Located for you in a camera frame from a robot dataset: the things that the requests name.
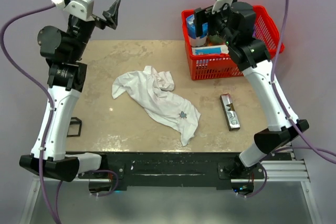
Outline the white t-shirt garment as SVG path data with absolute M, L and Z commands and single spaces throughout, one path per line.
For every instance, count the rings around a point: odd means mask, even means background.
M 201 113 L 187 99 L 173 93 L 175 83 L 169 71 L 158 72 L 153 66 L 118 76 L 112 84 L 112 97 L 127 93 L 144 108 L 154 121 L 171 127 L 181 135 L 182 146 L 195 136 Z M 179 113 L 187 114 L 186 119 Z

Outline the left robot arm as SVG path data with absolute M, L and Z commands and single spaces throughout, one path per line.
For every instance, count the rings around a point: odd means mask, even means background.
M 87 65 L 81 58 L 95 28 L 116 29 L 121 0 L 116 0 L 99 17 L 93 14 L 94 0 L 51 0 L 68 12 L 66 31 L 43 27 L 37 36 L 40 55 L 48 70 L 47 106 L 37 140 L 28 155 L 20 157 L 20 167 L 35 175 L 71 182 L 89 172 L 97 178 L 108 174 L 109 165 L 99 154 L 66 154 L 66 139 L 72 113 L 82 93 Z

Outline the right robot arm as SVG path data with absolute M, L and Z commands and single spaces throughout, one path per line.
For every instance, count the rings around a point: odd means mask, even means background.
M 257 15 L 245 2 L 224 4 L 218 11 L 211 7 L 194 11 L 197 36 L 202 25 L 225 41 L 231 60 L 254 88 L 266 115 L 268 127 L 254 135 L 254 143 L 224 168 L 230 177 L 246 178 L 256 164 L 274 150 L 298 136 L 298 130 L 309 128 L 308 121 L 299 119 L 291 109 L 280 85 L 272 76 L 272 61 L 265 43 L 254 36 Z

